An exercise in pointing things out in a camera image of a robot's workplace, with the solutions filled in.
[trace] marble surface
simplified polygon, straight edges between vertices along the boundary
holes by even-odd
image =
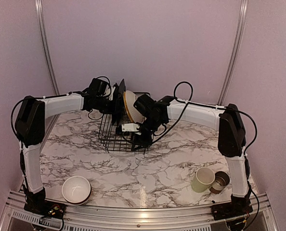
[[[87,112],[60,115],[40,156],[47,198],[64,201],[63,182],[80,175],[92,186],[88,205],[163,208],[230,200],[231,184],[220,194],[196,193],[191,188],[200,167],[228,172],[214,130],[180,121],[143,154],[107,152],[98,139],[99,125]],[[252,178],[250,183],[257,192]]]

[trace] purple backdrop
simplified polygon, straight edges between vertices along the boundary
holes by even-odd
[[[238,0],[44,1],[60,90],[82,90],[107,75],[159,99],[188,80],[195,101],[216,103],[239,8]]]
[[[0,0],[0,215],[9,190],[18,186],[22,175],[10,113],[28,94],[52,94],[35,1]]]
[[[279,229],[286,231],[286,0],[249,2],[229,102],[257,122],[251,170],[259,190],[269,196]],[[251,123],[247,131],[249,141]]]

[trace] metal rod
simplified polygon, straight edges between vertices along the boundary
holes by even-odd
[[[39,30],[40,30],[40,35],[41,35],[41,41],[42,41],[42,47],[46,59],[46,64],[47,68],[49,71],[49,77],[50,81],[52,84],[53,92],[55,95],[59,95],[60,91],[57,86],[55,74],[54,74],[54,69],[51,61],[51,56],[50,56],[50,51],[49,51],[49,45],[48,45],[48,40],[47,40],[47,35],[46,35],[46,27],[45,27],[45,22],[44,22],[44,17],[43,17],[43,10],[42,10],[42,0],[36,0],[35,1],[36,5],[36,12],[37,12],[37,17],[38,17],[38,24],[39,24]],[[47,126],[47,129],[45,131],[45,138],[43,139],[43,142],[41,144],[41,149],[45,145],[45,142],[51,133],[59,115],[55,115],[52,117],[51,121],[49,122],[49,125]]]
[[[266,194],[260,194],[258,198],[261,212],[271,209]],[[254,209],[252,214],[254,214],[257,201],[254,197],[250,199]],[[17,211],[23,211],[25,195],[11,191],[7,204]],[[67,205],[64,216],[65,225],[71,223],[97,227],[101,230],[139,230],[137,224],[140,224],[144,230],[187,230],[187,227],[224,222],[224,220],[214,221],[210,210],[214,204],[175,208],[117,208],[65,204]],[[26,213],[37,218],[36,214]]]
[[[45,54],[45,58],[46,58],[47,68],[49,70],[49,76],[50,76],[51,84],[53,87],[54,94],[59,95],[60,91],[59,91],[58,86],[57,86],[55,73],[54,73],[54,69],[53,69],[53,65],[52,65],[52,61],[51,61],[50,51],[49,51],[48,40],[47,40],[45,21],[44,21],[44,17],[43,17],[42,0],[36,0],[36,12],[37,12],[37,16],[38,16],[41,41],[42,41],[42,46],[43,46],[43,50],[44,50],[44,54]]]
[[[238,24],[237,24],[237,31],[234,41],[234,46],[232,50],[231,59],[229,62],[228,69],[226,71],[224,83],[221,89],[221,93],[218,99],[218,105],[223,105],[225,96],[227,94],[227,91],[229,89],[230,82],[232,80],[233,71],[235,67],[236,58],[240,49],[241,40],[243,37],[244,29],[245,29],[245,22],[246,22],[246,15],[247,15],[247,6],[248,6],[248,0],[242,0],[240,5],[240,12],[238,17]]]

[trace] dish rack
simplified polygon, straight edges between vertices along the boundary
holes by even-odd
[[[134,92],[136,95],[140,96],[142,94],[148,94],[148,92]],[[125,105],[123,105],[122,115],[120,116],[119,121],[114,121],[112,123],[112,115],[105,114],[103,115],[98,137],[103,144],[104,148],[107,151],[113,152],[143,152],[147,150],[147,148],[141,148],[137,145],[133,144],[134,133],[133,132],[124,132],[122,133],[121,125],[131,123]]]

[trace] cup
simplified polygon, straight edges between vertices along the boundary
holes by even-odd
[[[214,180],[215,173],[213,170],[208,167],[201,167],[196,171],[191,187],[193,191],[202,193],[213,184]]]
[[[219,194],[230,183],[230,177],[225,172],[219,171],[215,174],[215,182],[209,190],[212,193]]]

